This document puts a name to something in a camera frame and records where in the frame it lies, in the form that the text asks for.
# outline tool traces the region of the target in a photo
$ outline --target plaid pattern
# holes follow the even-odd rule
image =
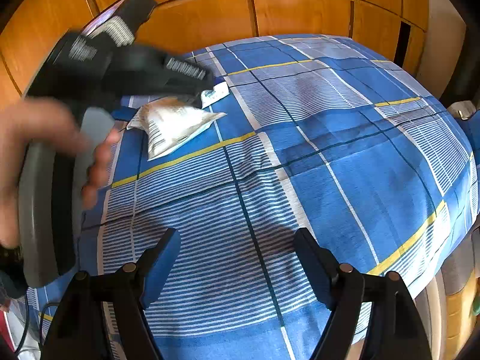
[[[211,106],[227,116],[150,162],[144,133],[124,131],[80,242],[81,266],[102,274],[179,230],[145,312],[165,358],[308,359],[329,311],[293,251],[299,227],[362,272],[397,270],[413,296],[427,285],[478,213],[471,146],[435,98],[345,37],[264,36],[186,58],[228,83]]]

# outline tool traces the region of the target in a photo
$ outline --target black cable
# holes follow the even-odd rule
[[[32,347],[32,348],[23,348],[20,352],[18,352],[18,354],[23,353],[23,352],[30,352],[30,351],[32,351],[32,350],[40,351],[40,349],[38,349],[38,348],[33,348],[33,347]]]
[[[28,305],[28,297],[25,293],[25,327],[23,328],[23,334],[18,343],[17,349],[15,350],[15,355],[18,356],[20,350],[23,347],[25,339],[27,338],[28,326],[30,325],[30,306]]]
[[[60,302],[49,302],[49,303],[45,303],[45,305],[42,308],[42,314],[40,315],[40,326],[39,326],[40,336],[39,336],[39,340],[38,340],[38,347],[40,348],[40,350],[42,350],[42,348],[43,348],[42,326],[43,326],[43,320],[45,318],[45,312],[47,311],[47,309],[49,307],[58,306],[59,304],[60,304]]]

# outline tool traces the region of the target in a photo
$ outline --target metal rivet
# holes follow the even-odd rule
[[[400,275],[395,271],[390,271],[389,273],[387,273],[387,277],[393,281],[400,280]]]
[[[85,271],[80,271],[75,274],[75,279],[80,281],[87,277],[87,273]]]
[[[343,262],[342,264],[340,264],[340,271],[349,274],[351,271],[353,271],[353,267],[350,264]]]
[[[127,273],[133,272],[135,269],[137,269],[137,265],[134,262],[128,262],[124,264],[122,269],[124,272],[127,272]]]

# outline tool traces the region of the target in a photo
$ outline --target power cord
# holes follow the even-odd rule
[[[27,297],[27,294],[25,293],[25,327],[23,328],[22,337],[20,338],[20,342],[18,343],[17,349],[15,350],[15,356],[18,356],[18,354],[20,353],[23,347],[23,344],[25,343],[29,325],[30,325],[30,306],[28,305],[28,297]]]
[[[49,302],[49,303],[46,303],[43,308],[42,308],[42,314],[40,315],[40,326],[39,326],[39,330],[40,330],[40,337],[39,337],[39,341],[38,341],[38,347],[40,348],[40,350],[43,349],[43,331],[42,331],[42,326],[43,326],[43,320],[45,318],[45,312],[47,311],[47,309],[49,307],[53,307],[53,306],[58,306],[60,304],[60,302]]]

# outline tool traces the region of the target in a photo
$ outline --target vacuum cleaner handle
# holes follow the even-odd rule
[[[23,273],[30,287],[45,286],[75,264],[74,240],[82,222],[81,190],[95,147],[114,124],[108,112],[96,107],[87,108],[81,120],[89,147],[75,159],[41,142],[32,142],[27,149],[18,216]]]

